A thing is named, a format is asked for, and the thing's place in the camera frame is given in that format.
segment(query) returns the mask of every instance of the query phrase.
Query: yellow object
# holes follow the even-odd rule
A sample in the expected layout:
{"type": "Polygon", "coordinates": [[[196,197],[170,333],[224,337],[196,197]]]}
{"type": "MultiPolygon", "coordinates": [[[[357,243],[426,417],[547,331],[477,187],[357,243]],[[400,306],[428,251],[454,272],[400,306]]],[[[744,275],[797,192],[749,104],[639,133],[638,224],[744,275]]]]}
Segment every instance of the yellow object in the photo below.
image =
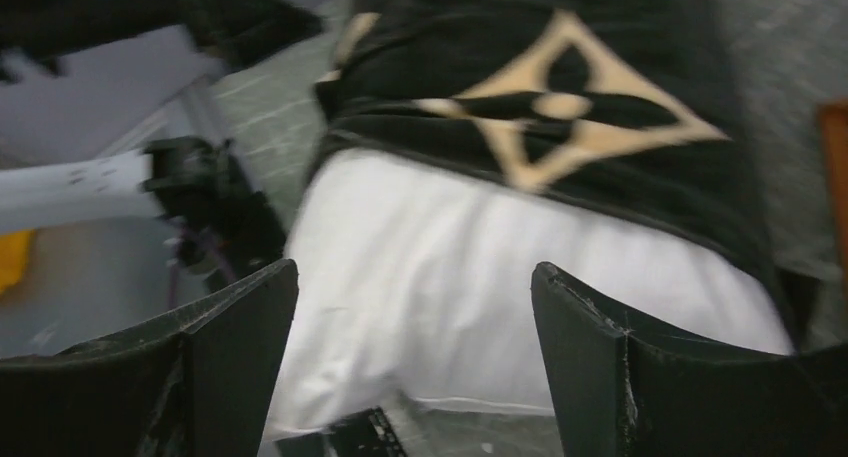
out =
{"type": "Polygon", "coordinates": [[[29,246],[34,233],[25,230],[0,235],[0,293],[23,279],[29,264],[29,246]]]}

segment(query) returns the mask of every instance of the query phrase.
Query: white pillow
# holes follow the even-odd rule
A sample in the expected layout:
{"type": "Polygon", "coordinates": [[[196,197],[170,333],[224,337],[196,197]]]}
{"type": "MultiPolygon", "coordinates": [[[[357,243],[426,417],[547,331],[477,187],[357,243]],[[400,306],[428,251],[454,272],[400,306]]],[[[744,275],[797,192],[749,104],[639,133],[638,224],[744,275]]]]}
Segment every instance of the white pillow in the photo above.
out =
{"type": "Polygon", "coordinates": [[[437,409],[553,415],[530,302],[541,261],[683,329],[791,351],[761,286],[711,251],[376,151],[323,167],[288,257],[301,290],[266,439],[397,389],[437,409]]]}

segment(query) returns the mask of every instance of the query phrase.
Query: black cloth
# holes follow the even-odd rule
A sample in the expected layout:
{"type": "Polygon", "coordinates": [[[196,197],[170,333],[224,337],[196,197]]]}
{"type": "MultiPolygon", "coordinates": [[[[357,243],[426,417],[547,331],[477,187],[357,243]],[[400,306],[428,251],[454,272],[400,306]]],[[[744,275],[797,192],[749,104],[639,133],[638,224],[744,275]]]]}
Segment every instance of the black cloth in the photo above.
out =
{"type": "Polygon", "coordinates": [[[626,219],[759,280],[797,337],[710,0],[355,0],[315,168],[375,148],[626,219]]]}
{"type": "MultiPolygon", "coordinates": [[[[56,73],[63,55],[180,24],[199,50],[222,57],[232,70],[322,27],[316,15],[286,0],[0,0],[0,52],[20,49],[56,73]]],[[[0,83],[16,80],[0,62],[0,83]]]]}

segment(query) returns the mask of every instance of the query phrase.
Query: black velvet fabric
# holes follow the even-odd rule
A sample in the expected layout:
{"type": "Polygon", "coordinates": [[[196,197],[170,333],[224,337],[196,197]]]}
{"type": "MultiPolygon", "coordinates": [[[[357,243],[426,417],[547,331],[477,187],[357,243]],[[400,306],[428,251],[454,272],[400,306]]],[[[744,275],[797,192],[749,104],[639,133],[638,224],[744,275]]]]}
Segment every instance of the black velvet fabric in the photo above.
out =
{"type": "Polygon", "coordinates": [[[797,337],[710,0],[355,0],[316,168],[385,150],[659,229],[765,286],[797,337]]]}

